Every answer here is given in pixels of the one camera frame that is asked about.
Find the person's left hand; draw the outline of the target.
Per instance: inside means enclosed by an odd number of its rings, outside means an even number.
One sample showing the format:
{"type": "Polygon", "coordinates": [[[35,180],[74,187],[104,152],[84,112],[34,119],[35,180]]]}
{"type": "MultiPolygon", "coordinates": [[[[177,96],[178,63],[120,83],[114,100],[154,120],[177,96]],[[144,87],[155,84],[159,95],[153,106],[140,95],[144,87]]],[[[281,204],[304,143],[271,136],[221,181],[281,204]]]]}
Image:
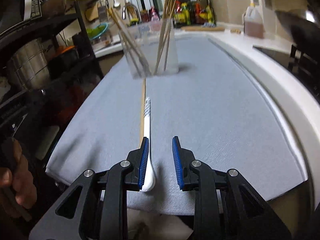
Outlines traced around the person's left hand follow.
{"type": "Polygon", "coordinates": [[[28,160],[20,143],[14,138],[8,138],[2,148],[3,152],[14,157],[16,168],[12,170],[1,165],[1,188],[12,187],[16,192],[16,203],[30,209],[37,201],[37,191],[33,175],[29,171],[28,160]]]}

